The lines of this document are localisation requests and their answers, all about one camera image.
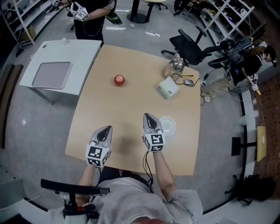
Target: gray t-shirt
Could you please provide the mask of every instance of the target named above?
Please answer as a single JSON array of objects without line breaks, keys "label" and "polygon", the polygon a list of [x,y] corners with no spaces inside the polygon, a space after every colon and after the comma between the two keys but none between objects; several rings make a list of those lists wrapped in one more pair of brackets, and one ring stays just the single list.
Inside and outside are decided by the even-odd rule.
[{"label": "gray t-shirt", "polygon": [[[99,184],[109,187],[110,193],[93,200],[100,216],[98,220],[86,220],[86,215],[66,217],[76,224],[130,224],[139,217],[160,219],[177,224],[197,224],[202,216],[200,198],[194,190],[175,190],[166,202],[143,183],[129,177],[107,180]],[[65,223],[62,209],[49,210],[53,222]]]}]

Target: cardboard box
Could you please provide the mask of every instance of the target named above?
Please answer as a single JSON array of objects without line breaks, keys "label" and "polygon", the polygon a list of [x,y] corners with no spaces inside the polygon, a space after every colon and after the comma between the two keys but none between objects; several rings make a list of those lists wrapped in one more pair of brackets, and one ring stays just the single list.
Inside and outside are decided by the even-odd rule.
[{"label": "cardboard box", "polygon": [[[28,31],[29,31],[29,34],[32,38],[34,38],[36,36],[35,29],[32,25],[28,28]],[[22,31],[21,36],[19,37],[19,40],[21,42],[29,40],[29,37],[27,36],[27,33],[24,30]]]}]

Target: gray floor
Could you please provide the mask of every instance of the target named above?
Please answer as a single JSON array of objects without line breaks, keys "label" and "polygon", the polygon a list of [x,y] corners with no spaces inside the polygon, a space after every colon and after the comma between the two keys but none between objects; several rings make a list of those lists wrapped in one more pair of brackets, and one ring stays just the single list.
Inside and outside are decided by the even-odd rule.
[{"label": "gray floor", "polygon": [[[103,35],[105,44],[121,46],[147,52],[153,55],[170,58],[162,55],[161,50],[173,51],[169,38],[178,35],[181,28],[193,39],[196,39],[198,30],[195,25],[185,21],[183,16],[174,17],[173,1],[166,3],[168,10],[158,10],[154,6],[150,22],[135,24],[132,27],[126,19],[126,12],[117,12],[125,30],[106,30],[106,26],[114,26],[105,21]],[[121,0],[117,9],[131,9],[131,0]],[[147,12],[148,6],[140,2],[140,10]],[[70,30],[73,21],[61,11],[41,32],[36,39],[36,46],[27,46],[32,54],[43,41],[57,40],[63,37],[75,39],[74,31]],[[197,25],[203,27],[199,20]],[[151,31],[160,37],[148,35]],[[208,37],[202,37],[199,46],[204,49],[212,46]],[[215,56],[205,59],[198,66],[191,66],[200,72],[203,77],[212,69],[207,62]],[[14,63],[22,63],[26,69],[30,61],[27,52],[23,52]],[[209,81],[223,76],[222,70],[216,70],[209,76]],[[17,86],[10,105],[7,122],[6,148],[1,150],[1,164],[24,179],[28,198],[40,194],[50,193],[40,188],[40,179],[77,184],[85,167],[85,162],[65,155],[67,137],[77,105],[78,99],[70,95],[57,95],[45,92],[55,99],[54,105],[49,105],[40,97],[25,87]],[[232,187],[232,175],[241,173],[241,157],[231,157],[231,137],[242,135],[242,128],[238,125],[241,116],[240,103],[231,99],[222,92],[217,93],[211,103],[201,107],[201,121],[199,145],[194,176],[175,177],[179,188],[196,189],[202,200],[204,210],[224,202],[228,196],[224,191]],[[96,172],[95,183],[99,178]],[[63,205],[54,195],[41,196],[35,202],[46,208],[55,208]]]}]

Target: red apple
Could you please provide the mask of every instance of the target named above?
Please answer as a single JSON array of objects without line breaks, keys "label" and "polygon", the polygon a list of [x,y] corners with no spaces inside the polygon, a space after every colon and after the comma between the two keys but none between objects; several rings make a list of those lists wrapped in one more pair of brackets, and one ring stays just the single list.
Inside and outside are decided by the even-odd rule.
[{"label": "red apple", "polygon": [[115,78],[114,78],[114,83],[117,85],[117,86],[121,86],[124,84],[124,76],[122,75],[117,75]]}]

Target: black shirt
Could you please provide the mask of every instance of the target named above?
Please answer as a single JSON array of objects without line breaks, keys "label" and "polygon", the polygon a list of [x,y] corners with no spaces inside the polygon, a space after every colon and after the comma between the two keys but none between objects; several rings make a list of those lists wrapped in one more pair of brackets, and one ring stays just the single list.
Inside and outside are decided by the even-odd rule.
[{"label": "black shirt", "polygon": [[[85,7],[87,13],[91,13],[97,9],[102,9],[109,5],[109,0],[75,0],[82,7]],[[90,19],[84,22],[74,20],[76,35],[86,33],[88,35],[96,35],[102,33],[102,25],[104,23],[105,16]]]},{"label": "black shirt", "polygon": [[236,86],[238,82],[241,82],[245,79],[241,68],[244,67],[248,76],[254,75],[259,68],[262,66],[262,54],[257,55],[248,55],[246,56],[241,63],[231,68],[231,76]]}]

